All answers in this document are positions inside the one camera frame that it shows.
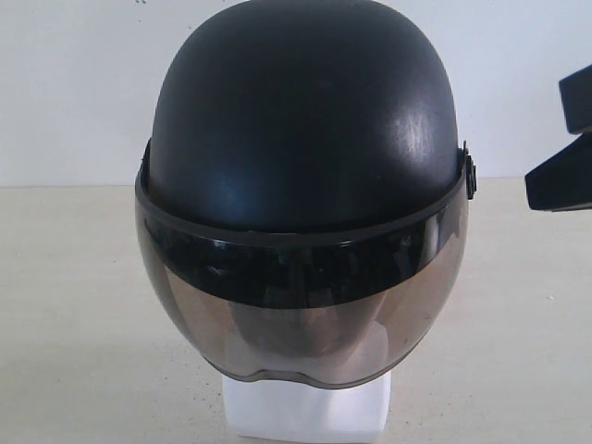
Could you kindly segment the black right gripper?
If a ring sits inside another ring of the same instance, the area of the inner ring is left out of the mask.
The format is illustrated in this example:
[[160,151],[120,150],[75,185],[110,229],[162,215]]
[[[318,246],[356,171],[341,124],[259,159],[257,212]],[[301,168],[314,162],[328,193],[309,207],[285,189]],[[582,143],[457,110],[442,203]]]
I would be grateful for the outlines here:
[[543,212],[591,209],[592,66],[560,80],[566,128],[582,134],[524,177],[529,208]]

